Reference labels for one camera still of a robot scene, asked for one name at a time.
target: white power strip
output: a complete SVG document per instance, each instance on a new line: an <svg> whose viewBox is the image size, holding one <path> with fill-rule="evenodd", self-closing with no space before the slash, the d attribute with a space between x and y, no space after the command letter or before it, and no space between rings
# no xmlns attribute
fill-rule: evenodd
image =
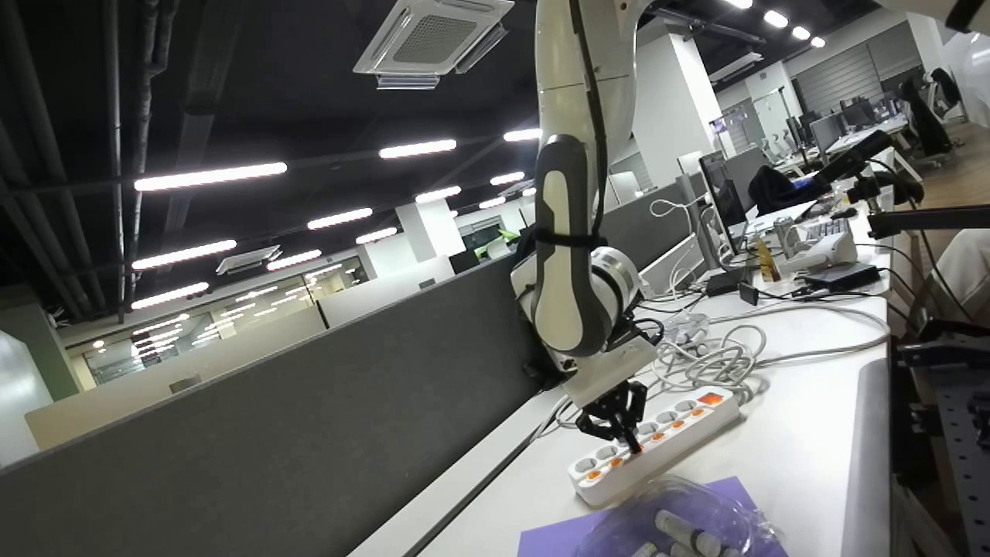
<svg viewBox="0 0 990 557"><path fill-rule="evenodd" d="M579 457L568 466L568 480L584 503L612 503L639 480L669 471L735 422L743 422L743 415L740 398L729 391L697 391L638 427L638 439L644 446L639 455L611 441L594 455Z"/></svg>

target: ceiling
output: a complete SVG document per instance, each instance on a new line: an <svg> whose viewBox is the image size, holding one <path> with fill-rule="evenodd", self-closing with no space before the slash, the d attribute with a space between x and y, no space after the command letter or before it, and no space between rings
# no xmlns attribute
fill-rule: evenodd
<svg viewBox="0 0 990 557"><path fill-rule="evenodd" d="M142 105L142 21L155 3L161 21L169 6L175 13L159 49L166 57L155 59L152 105ZM134 237L131 257L210 237L331 254L354 249L359 231L389 225L392 208L425 190L458 181L465 195L452 208L470 210L491 198L488 175L536 161L536 145L501 143L504 131L536 125L532 0L517 0L494 52L433 94L378 94L374 76L349 71L392 0L122 0L122 151L111 147L107 0L0 6L0 281L30 281L45 309L68 309L72 319L118 311L122 245ZM755 35L766 59L802 49L788 35L770 35L760 8L732 13L720 0L657 6ZM774 6L817 35L873 8L862 0ZM708 25L687 25L708 71L753 47ZM378 157L381 145L437 135L455 135L458 151L398 164ZM122 175L253 161L287 161L290 170L193 195L146 195L140 210L137 195L122 190L122 237L118 156ZM378 217L307 231L307 221L348 208L374 208ZM212 267L197 260L140 275L134 296L212 278Z"/></svg>

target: workstation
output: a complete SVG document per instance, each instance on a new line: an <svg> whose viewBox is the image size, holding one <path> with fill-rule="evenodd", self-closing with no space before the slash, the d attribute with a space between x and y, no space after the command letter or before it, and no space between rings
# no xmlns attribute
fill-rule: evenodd
<svg viewBox="0 0 990 557"><path fill-rule="evenodd" d="M986 552L978 262L922 234L986 223L982 19L470 6L3 3L12 105L93 30L137 143L0 99L0 555Z"/></svg>

